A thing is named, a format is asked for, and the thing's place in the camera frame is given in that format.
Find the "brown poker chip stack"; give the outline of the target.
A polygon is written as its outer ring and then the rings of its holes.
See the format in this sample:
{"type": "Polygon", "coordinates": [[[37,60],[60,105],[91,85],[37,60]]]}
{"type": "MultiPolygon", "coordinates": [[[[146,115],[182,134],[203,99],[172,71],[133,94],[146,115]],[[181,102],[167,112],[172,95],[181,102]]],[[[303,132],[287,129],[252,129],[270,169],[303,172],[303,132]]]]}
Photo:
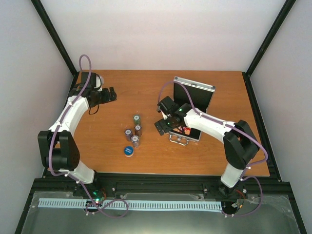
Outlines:
{"type": "Polygon", "coordinates": [[[142,127],[139,124],[137,124],[135,126],[135,135],[138,136],[138,137],[142,136],[142,127]]]}

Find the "red playing card deck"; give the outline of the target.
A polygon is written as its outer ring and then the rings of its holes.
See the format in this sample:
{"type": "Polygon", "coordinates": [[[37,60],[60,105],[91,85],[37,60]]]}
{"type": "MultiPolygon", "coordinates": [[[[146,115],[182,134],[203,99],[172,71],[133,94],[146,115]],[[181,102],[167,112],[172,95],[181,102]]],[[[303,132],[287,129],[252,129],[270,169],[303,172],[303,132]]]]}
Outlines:
{"type": "Polygon", "coordinates": [[[189,127],[183,127],[183,126],[180,126],[179,128],[179,131],[185,135],[190,135],[190,132],[191,132],[191,128],[189,127]]]}

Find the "green poker chip stack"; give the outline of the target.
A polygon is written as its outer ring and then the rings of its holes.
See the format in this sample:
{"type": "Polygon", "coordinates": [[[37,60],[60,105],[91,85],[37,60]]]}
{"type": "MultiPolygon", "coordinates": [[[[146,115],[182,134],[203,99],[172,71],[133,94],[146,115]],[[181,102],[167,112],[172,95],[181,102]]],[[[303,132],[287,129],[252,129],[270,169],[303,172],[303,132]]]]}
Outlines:
{"type": "Polygon", "coordinates": [[[134,115],[133,116],[133,121],[135,125],[141,125],[141,117],[140,115],[134,115]]]}

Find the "grey poker chip stack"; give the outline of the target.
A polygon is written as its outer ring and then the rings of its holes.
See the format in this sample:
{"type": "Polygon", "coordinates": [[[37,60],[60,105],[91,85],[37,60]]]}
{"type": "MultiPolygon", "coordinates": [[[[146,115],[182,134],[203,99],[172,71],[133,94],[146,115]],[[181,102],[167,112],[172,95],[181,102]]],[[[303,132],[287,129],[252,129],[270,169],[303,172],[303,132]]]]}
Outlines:
{"type": "Polygon", "coordinates": [[[133,147],[135,147],[135,148],[139,147],[139,136],[133,135],[131,137],[131,142],[133,144],[133,147]]]}

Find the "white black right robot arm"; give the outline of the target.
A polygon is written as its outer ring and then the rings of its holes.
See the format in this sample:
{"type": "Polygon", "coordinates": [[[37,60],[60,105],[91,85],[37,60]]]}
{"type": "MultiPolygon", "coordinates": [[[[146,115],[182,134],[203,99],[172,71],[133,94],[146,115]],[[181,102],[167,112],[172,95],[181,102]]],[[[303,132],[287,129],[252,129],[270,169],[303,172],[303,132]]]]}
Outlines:
{"type": "Polygon", "coordinates": [[[224,145],[227,166],[220,178],[218,190],[229,197],[240,180],[243,171],[259,151],[256,138],[247,122],[224,121],[208,115],[190,104],[179,106],[169,96],[157,104],[163,119],[155,123],[162,136],[174,129],[191,128],[204,132],[224,145]]]}

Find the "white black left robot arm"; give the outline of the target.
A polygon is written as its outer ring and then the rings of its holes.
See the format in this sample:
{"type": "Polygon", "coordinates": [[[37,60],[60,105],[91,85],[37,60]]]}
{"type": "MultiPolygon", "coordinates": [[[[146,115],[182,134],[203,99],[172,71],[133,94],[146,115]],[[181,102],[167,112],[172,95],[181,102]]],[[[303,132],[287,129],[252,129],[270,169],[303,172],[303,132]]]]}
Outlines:
{"type": "Polygon", "coordinates": [[[77,183],[84,183],[84,190],[90,196],[97,196],[101,192],[101,183],[95,180],[96,172],[80,160],[74,134],[85,112],[116,101],[114,88],[103,88],[103,84],[103,77],[99,74],[82,72],[80,83],[70,90],[57,121],[49,130],[38,134],[43,166],[56,175],[72,176],[77,183]]]}

